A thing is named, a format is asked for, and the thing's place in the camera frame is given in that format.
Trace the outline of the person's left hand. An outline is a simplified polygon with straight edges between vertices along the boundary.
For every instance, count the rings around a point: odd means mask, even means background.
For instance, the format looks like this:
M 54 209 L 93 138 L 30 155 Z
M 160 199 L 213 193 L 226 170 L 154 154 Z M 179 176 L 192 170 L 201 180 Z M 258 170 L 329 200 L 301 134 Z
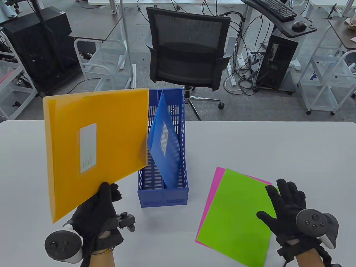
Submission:
M 104 223 L 116 216 L 113 202 L 122 196 L 117 184 L 103 182 L 92 197 L 82 203 L 72 215 L 72 227 L 83 238 L 83 255 L 88 256 L 94 246 Z

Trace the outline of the person's right hand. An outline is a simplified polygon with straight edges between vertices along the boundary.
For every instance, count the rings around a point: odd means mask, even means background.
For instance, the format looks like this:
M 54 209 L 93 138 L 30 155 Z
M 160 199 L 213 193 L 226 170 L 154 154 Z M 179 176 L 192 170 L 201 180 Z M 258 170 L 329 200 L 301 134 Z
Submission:
M 297 215 L 306 209 L 305 193 L 299 191 L 294 182 L 284 179 L 277 179 L 277 188 L 267 185 L 265 189 L 276 216 L 264 211 L 257 212 L 256 216 L 275 234 L 277 242 L 283 248 L 299 247 L 301 253 L 319 247 L 319 239 L 303 234 L 296 225 Z

